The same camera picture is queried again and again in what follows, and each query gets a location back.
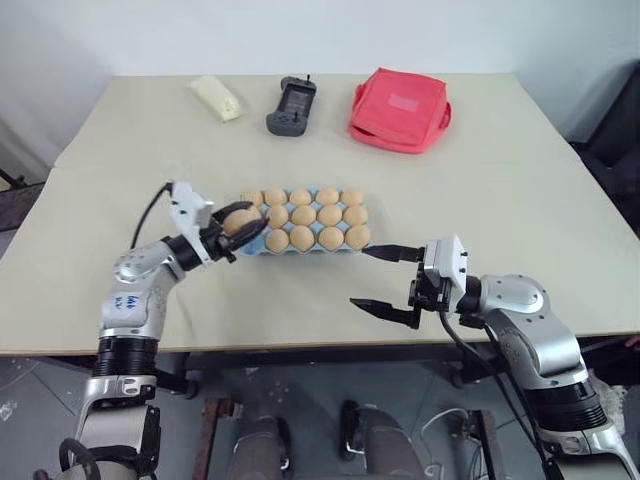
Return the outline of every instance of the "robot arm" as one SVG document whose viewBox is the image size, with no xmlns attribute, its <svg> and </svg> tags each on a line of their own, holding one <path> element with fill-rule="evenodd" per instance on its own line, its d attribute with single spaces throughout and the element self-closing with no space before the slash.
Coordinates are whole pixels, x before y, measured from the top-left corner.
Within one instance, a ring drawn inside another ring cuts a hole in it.
<svg viewBox="0 0 640 480">
<path fill-rule="evenodd" d="M 102 305 L 96 363 L 85 387 L 75 439 L 60 446 L 58 480 L 153 478 L 160 451 L 160 411 L 150 401 L 155 397 L 155 356 L 169 292 L 200 265 L 221 258 L 235 261 L 233 251 L 266 226 L 261 217 L 228 236 L 222 229 L 224 218 L 249 208 L 250 202 L 212 213 L 213 202 L 186 183 L 171 185 L 171 199 L 181 235 L 132 249 L 115 263 L 111 293 Z M 39 475 L 48 478 L 43 472 Z"/>
<path fill-rule="evenodd" d="M 411 328 L 419 327 L 422 310 L 445 316 L 455 311 L 462 325 L 488 327 L 533 413 L 546 452 L 556 459 L 611 454 L 629 478 L 640 480 L 589 383 L 575 336 L 555 316 L 549 295 L 538 282 L 523 275 L 480 279 L 467 275 L 467 252 L 457 237 L 433 240 L 424 248 L 385 245 L 368 247 L 363 253 L 418 263 L 409 293 L 413 310 L 370 299 L 351 299 L 352 303 Z"/>
</svg>

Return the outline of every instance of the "blue egg carton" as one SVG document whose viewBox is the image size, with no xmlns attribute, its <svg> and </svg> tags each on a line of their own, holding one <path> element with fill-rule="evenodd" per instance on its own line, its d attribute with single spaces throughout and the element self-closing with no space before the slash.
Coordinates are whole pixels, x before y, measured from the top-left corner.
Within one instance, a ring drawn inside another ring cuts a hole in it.
<svg viewBox="0 0 640 480">
<path fill-rule="evenodd" d="M 315 201 L 316 194 L 318 193 L 318 191 L 320 189 L 319 188 L 315 188 L 315 187 L 308 187 L 308 188 L 305 188 L 305 190 L 307 190 L 311 194 L 312 201 L 311 201 L 311 204 L 309 206 L 316 211 L 316 216 L 317 216 L 318 212 L 323 207 L 323 205 L 320 205 L 319 203 L 317 203 Z M 336 188 L 336 190 L 338 190 L 338 193 L 340 193 L 342 195 L 343 189 Z M 289 196 L 291 195 L 291 192 L 293 191 L 293 189 L 286 189 L 285 188 L 284 191 L 287 193 L 287 198 L 289 198 Z M 338 203 L 336 203 L 336 205 L 338 205 L 338 207 L 340 207 L 340 209 L 343 212 L 348 208 L 344 203 L 342 203 L 340 201 L 338 201 Z M 296 206 L 294 204 L 292 204 L 291 202 L 287 202 L 285 207 L 286 207 L 287 211 L 289 212 L 289 219 L 291 219 L 291 214 L 296 209 Z M 269 210 L 269 205 L 263 203 L 258 208 L 260 209 L 260 211 L 262 212 L 263 215 L 266 215 L 267 211 Z M 334 226 L 336 228 L 339 228 L 342 231 L 342 233 L 345 234 L 345 235 L 347 233 L 347 230 L 349 230 L 349 228 L 351 228 L 351 225 L 349 225 L 344 220 L 340 220 L 340 222 L 338 222 L 338 224 L 334 225 Z M 291 220 L 289 220 L 280 229 L 284 230 L 285 232 L 287 232 L 287 234 L 289 234 L 291 232 L 291 230 L 293 230 L 293 227 L 295 227 L 295 225 L 291 222 Z M 298 255 L 300 255 L 300 254 L 304 255 L 304 254 L 312 253 L 312 252 L 336 253 L 336 252 L 356 252 L 356 251 L 358 251 L 358 250 L 354 250 L 349 245 L 347 245 L 346 241 L 335 250 L 327 250 L 322 245 L 320 245 L 320 243 L 318 242 L 318 236 L 320 235 L 320 232 L 322 230 L 324 230 L 325 228 L 327 228 L 327 227 L 325 227 L 322 223 L 320 223 L 317 220 L 314 221 L 308 227 L 313 232 L 313 237 L 315 239 L 315 243 L 306 252 L 302 252 L 302 251 L 298 250 L 296 247 L 294 247 L 291 244 L 289 244 L 289 246 L 287 248 L 285 248 L 284 251 L 282 251 L 281 253 L 274 253 L 271 250 L 269 250 L 267 248 L 267 245 L 266 245 L 267 237 L 273 231 L 273 229 L 271 227 L 269 227 L 269 226 L 267 226 L 264 229 L 264 231 L 258 237 L 256 237 L 250 243 L 248 243 L 244 247 L 242 247 L 239 250 L 239 252 L 241 254 L 243 254 L 243 255 L 255 256 L 255 255 L 261 255 L 261 254 L 283 255 L 285 253 L 295 253 L 295 254 L 298 254 Z"/>
</svg>

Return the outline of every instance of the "white wall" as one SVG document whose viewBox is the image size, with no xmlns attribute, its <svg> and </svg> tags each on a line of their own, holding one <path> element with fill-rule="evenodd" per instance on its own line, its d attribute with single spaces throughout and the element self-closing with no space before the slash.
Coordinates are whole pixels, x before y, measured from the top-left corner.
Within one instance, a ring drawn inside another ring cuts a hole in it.
<svg viewBox="0 0 640 480">
<path fill-rule="evenodd" d="M 0 159 L 45 175 L 111 75 L 381 65 L 516 72 L 583 139 L 638 57 L 639 15 L 638 0 L 0 0 Z"/>
</svg>

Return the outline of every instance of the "beige table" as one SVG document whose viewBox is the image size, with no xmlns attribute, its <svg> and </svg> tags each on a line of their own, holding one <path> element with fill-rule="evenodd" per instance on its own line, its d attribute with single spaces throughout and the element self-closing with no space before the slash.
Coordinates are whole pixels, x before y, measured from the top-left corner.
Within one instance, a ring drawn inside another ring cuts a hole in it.
<svg viewBox="0 0 640 480">
<path fill-rule="evenodd" d="M 113 79 L 0 263 L 0 352 L 94 351 L 113 261 L 169 179 L 192 182 L 219 206 L 247 189 L 358 187 L 376 243 L 420 246 L 455 232 L 472 273 L 533 276 L 576 334 L 640 330 L 640 243 L 578 156 L 513 76 L 439 78 L 448 84 L 453 121 L 418 156 L 346 134 L 363 76 L 316 76 L 319 91 L 299 138 L 265 129 L 279 77 L 223 77 L 246 106 L 228 124 L 184 88 L 190 78 Z M 165 202 L 141 241 L 173 233 Z M 356 296 L 404 305 L 414 275 L 415 265 L 363 255 L 219 262 L 192 272 L 173 292 L 161 348 L 448 340 L 432 314 L 412 331 L 348 302 Z"/>
</svg>

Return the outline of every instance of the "black remote control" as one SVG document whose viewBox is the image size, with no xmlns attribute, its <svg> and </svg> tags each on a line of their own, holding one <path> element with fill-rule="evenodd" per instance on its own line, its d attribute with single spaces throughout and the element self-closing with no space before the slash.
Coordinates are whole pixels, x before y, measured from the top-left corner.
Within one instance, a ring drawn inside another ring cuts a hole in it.
<svg viewBox="0 0 640 480">
<path fill-rule="evenodd" d="M 284 77 L 280 81 L 282 97 L 275 112 L 267 115 L 267 129 L 282 137 L 299 137 L 307 128 L 316 85 L 309 80 Z"/>
</svg>

